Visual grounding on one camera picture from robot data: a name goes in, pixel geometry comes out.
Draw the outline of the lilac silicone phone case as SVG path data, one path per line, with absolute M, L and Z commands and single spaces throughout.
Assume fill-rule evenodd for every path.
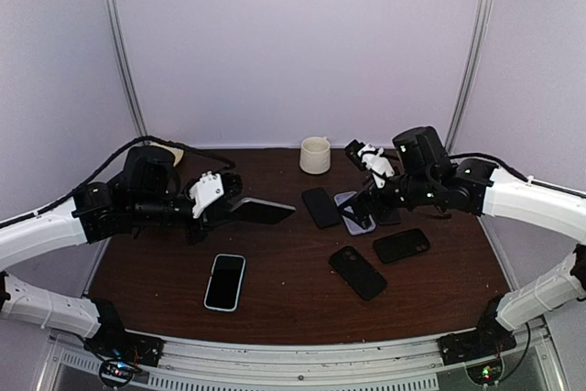
M 368 217 L 370 221 L 367 227 L 362 227 L 360 224 L 356 223 L 353 219 L 355 218 L 353 208 L 348 205 L 341 209 L 341 206 L 349 201 L 353 196 L 356 195 L 355 191 L 346 191 L 342 193 L 335 194 L 333 196 L 334 203 L 339 211 L 340 216 L 346 226 L 348 233 L 352 236 L 368 234 L 373 232 L 376 228 L 376 224 L 374 222 L 374 218 L 372 216 Z

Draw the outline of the black phone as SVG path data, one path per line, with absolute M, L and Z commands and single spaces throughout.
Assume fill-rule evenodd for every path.
M 275 225 L 296 211 L 296 207 L 292 205 L 245 197 L 231 208 L 230 213 L 236 221 Z
M 336 206 L 324 188 L 304 190 L 301 199 L 319 229 L 336 226 L 342 222 Z

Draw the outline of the purple smartphone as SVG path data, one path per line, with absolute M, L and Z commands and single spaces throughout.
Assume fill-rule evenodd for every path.
M 378 214 L 375 220 L 378 225 L 390 226 L 400 224 L 402 218 L 399 210 L 392 210 L 390 212 Z

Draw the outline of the black phone case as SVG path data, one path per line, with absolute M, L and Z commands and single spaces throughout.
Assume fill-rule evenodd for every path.
M 385 278 L 352 246 L 333 253 L 329 264 L 362 300 L 374 299 L 387 288 Z
M 384 264 L 426 253 L 431 247 L 427 236 L 418 228 L 374 240 L 373 249 Z

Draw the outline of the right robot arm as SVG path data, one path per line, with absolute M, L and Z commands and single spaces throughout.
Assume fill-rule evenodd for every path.
M 481 153 L 452 156 L 436 129 L 419 126 L 393 139 L 401 169 L 381 147 L 353 140 L 344 152 L 368 180 L 346 203 L 353 221 L 370 225 L 375 212 L 433 206 L 477 217 L 528 223 L 576 241 L 554 268 L 524 287 L 489 302 L 479 329 L 470 335 L 475 354 L 488 355 L 505 332 L 572 301 L 585 299 L 585 195 L 523 175 L 503 160 Z

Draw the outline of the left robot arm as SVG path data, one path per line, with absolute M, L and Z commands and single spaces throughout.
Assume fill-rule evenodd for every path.
M 120 173 L 94 178 L 45 207 L 1 224 L 1 317 L 94 340 L 113 358 L 131 351 L 115 306 L 32 286 L 6 270 L 63 248 L 99 243 L 147 227 L 180 228 L 199 242 L 229 215 L 242 179 L 228 162 L 183 184 L 175 157 L 161 145 L 131 147 Z

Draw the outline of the phone in light-blue case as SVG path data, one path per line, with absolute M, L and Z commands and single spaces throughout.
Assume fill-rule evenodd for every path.
M 219 312 L 236 311 L 245 270 L 246 259 L 242 255 L 216 255 L 205 291 L 204 307 Z

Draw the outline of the cream textured mug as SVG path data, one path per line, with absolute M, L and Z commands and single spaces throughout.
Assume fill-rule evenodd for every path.
M 321 175 L 331 167 L 331 144 L 326 137 L 311 136 L 300 146 L 299 167 L 310 175 Z

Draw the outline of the beige ceramic plate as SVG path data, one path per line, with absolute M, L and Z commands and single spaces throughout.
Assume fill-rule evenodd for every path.
M 168 152 L 170 152 L 172 154 L 172 156 L 174 158 L 174 160 L 173 160 L 174 167 L 176 167 L 184 157 L 185 151 L 181 148 L 164 146 L 162 144 L 156 144 L 156 146 L 164 148 L 165 150 L 167 150 Z

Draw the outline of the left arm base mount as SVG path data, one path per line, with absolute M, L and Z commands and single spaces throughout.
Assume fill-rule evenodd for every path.
M 121 341 L 102 337 L 83 340 L 87 350 L 104 359 L 125 361 L 131 365 L 157 367 L 164 342 L 158 337 L 138 333 L 126 333 Z

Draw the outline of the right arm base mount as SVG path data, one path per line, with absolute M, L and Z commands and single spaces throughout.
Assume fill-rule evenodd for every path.
M 516 348 L 517 342 L 511 333 L 493 336 L 477 329 L 460 333 L 449 333 L 438 339 L 439 353 L 444 365 L 467 363 Z

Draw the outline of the right aluminium corner post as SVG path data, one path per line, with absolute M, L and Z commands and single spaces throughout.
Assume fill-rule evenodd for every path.
M 494 0 L 477 0 L 477 8 L 472 27 L 468 55 L 466 57 L 457 100 L 445 139 L 445 147 L 449 152 L 452 152 L 455 148 L 457 137 L 465 116 L 466 107 L 472 94 L 472 87 L 478 71 L 483 41 L 489 27 L 493 4 Z

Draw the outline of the aluminium corner post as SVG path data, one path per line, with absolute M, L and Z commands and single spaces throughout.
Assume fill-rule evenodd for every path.
M 457 137 L 465 116 L 466 107 L 472 94 L 472 87 L 478 71 L 483 41 L 489 27 L 493 4 L 494 0 L 477 0 L 477 8 L 472 27 L 468 55 L 466 57 L 457 100 L 445 139 L 445 147 L 449 152 L 452 152 L 455 148 Z
M 135 82 L 131 72 L 125 47 L 124 33 L 119 16 L 117 0 L 104 0 L 114 45 L 114 56 L 128 106 L 130 117 L 138 136 L 147 135 L 147 125 L 136 94 Z

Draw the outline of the left aluminium corner post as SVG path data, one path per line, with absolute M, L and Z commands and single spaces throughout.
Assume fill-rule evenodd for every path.
M 131 72 L 125 47 L 124 33 L 119 16 L 117 0 L 104 0 L 114 45 L 114 56 L 128 106 L 130 117 L 138 136 L 147 135 L 147 125 L 136 94 L 135 82 Z

